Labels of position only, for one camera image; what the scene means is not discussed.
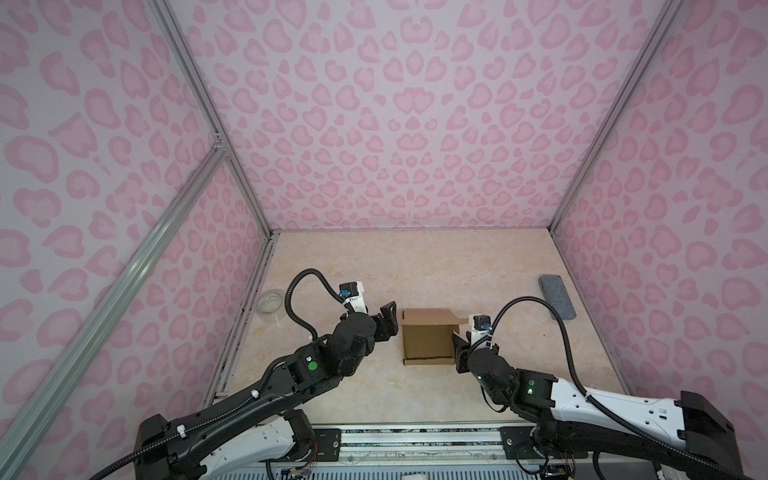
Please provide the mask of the brown cardboard box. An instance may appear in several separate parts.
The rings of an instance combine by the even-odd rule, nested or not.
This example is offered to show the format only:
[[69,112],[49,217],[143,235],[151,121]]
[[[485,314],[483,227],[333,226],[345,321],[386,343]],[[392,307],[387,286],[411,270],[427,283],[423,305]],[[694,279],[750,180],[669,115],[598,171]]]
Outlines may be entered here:
[[405,366],[454,365],[453,336],[468,324],[450,309],[405,309],[399,320]]

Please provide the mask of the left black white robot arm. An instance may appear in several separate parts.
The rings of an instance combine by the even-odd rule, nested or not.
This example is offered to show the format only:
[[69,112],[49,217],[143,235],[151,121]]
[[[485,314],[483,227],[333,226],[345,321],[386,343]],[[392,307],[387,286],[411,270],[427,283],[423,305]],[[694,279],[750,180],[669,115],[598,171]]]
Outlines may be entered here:
[[255,462],[312,455],[316,436],[301,405],[352,376],[376,343],[397,332],[393,302],[373,316],[350,313],[332,333],[275,360],[261,379],[219,403],[175,420],[143,421],[136,478],[213,479]]

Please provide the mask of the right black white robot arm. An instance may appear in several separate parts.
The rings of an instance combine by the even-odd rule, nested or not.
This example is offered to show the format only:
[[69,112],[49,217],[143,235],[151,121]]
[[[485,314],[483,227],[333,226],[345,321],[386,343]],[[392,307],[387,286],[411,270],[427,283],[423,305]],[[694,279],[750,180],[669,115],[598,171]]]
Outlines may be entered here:
[[668,466],[692,479],[742,479],[734,424],[706,397],[645,398],[576,385],[512,367],[498,346],[453,334],[458,373],[470,373],[485,399],[533,423],[543,455],[608,453]]

